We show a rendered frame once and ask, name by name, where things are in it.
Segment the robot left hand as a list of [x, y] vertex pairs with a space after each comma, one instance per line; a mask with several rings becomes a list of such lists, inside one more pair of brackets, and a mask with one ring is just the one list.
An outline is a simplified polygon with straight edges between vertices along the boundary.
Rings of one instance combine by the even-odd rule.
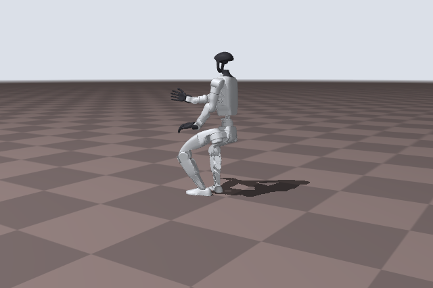
[[188, 128], [192, 128], [193, 130], [194, 130], [194, 129], [198, 129], [198, 126], [197, 126], [197, 125], [194, 125], [194, 124], [195, 124], [195, 122], [188, 122], [188, 123], [182, 124], [182, 125], [179, 127], [179, 129], [178, 129], [178, 133], [179, 133], [182, 129], [188, 129]]

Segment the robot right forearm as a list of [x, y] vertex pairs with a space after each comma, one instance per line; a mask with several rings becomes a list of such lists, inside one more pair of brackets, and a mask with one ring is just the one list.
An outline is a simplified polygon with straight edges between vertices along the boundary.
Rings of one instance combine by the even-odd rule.
[[[208, 94], [209, 95], [209, 94]], [[208, 95], [203, 95], [203, 96], [198, 96], [198, 97], [186, 97], [186, 101], [193, 103], [193, 104], [197, 104], [197, 103], [208, 103]]]

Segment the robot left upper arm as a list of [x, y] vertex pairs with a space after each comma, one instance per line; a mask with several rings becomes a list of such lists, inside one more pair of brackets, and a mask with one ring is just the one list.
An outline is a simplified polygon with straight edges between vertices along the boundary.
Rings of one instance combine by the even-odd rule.
[[210, 113], [216, 111], [216, 104], [219, 98], [220, 90], [223, 88], [225, 79], [223, 78], [213, 78], [210, 84], [211, 90], [209, 95], [209, 105], [210, 105]]

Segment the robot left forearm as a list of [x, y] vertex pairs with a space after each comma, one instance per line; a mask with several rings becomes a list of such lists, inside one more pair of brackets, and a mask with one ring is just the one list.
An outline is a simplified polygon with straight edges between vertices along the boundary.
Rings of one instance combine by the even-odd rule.
[[200, 130], [200, 128], [202, 127], [202, 125], [203, 125], [203, 124], [206, 122], [206, 120], [210, 117], [209, 110], [210, 110], [210, 105], [207, 103], [207, 104], [204, 106], [204, 109], [203, 109], [201, 115], [199, 116], [199, 118], [196, 120], [196, 123], [194, 124], [194, 125], [197, 125], [197, 126], [198, 126], [198, 129], [195, 129], [195, 130]]

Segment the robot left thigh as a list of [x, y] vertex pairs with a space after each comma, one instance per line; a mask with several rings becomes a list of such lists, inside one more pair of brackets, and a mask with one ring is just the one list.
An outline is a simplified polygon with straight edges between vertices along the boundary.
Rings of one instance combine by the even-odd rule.
[[189, 157], [191, 159], [193, 149], [201, 148], [210, 141], [212, 144], [218, 144], [222, 143], [227, 138], [226, 132], [221, 132], [219, 128], [213, 128], [204, 130], [196, 135], [194, 135], [192, 138], [190, 138], [181, 148], [179, 151], [179, 154], [181, 152], [187, 152], [189, 154]]

